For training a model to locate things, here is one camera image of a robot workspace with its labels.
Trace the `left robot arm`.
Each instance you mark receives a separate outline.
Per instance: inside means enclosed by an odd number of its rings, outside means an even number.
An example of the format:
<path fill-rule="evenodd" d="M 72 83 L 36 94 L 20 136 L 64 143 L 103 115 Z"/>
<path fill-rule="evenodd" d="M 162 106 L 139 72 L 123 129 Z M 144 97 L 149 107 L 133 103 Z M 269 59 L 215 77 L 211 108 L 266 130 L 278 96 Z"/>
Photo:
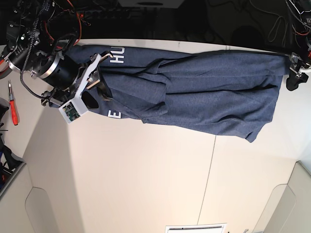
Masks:
<path fill-rule="evenodd" d="M 285 1 L 291 14 L 291 27 L 297 49 L 290 55 L 290 71 L 286 80 L 289 91 L 311 78 L 311 2 L 309 0 Z"/>

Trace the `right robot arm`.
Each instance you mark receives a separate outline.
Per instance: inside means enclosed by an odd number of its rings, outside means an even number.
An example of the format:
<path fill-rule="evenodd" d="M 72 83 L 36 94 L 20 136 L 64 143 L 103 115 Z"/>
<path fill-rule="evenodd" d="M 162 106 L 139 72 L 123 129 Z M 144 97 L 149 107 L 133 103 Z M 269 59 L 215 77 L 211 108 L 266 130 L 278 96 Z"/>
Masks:
<path fill-rule="evenodd" d="M 87 74 L 86 70 L 95 63 L 95 56 L 82 63 L 75 62 L 68 52 L 77 46 L 82 36 L 83 14 L 72 6 L 64 9 L 54 0 L 19 0 L 14 8 L 16 16 L 8 22 L 7 45 L 1 60 L 8 68 L 18 72 L 21 84 L 33 96 L 41 100 L 43 106 L 61 107 L 69 103 L 72 110 L 74 98 L 82 101 L 88 109 L 96 108 L 96 102 L 85 90 L 96 89 L 105 101 L 112 100 L 112 93 L 101 74 L 99 64 Z M 63 13 L 74 15 L 79 29 L 54 38 L 49 32 L 49 23 Z M 23 74 L 30 72 L 53 87 L 41 95 L 36 94 L 25 83 Z"/>

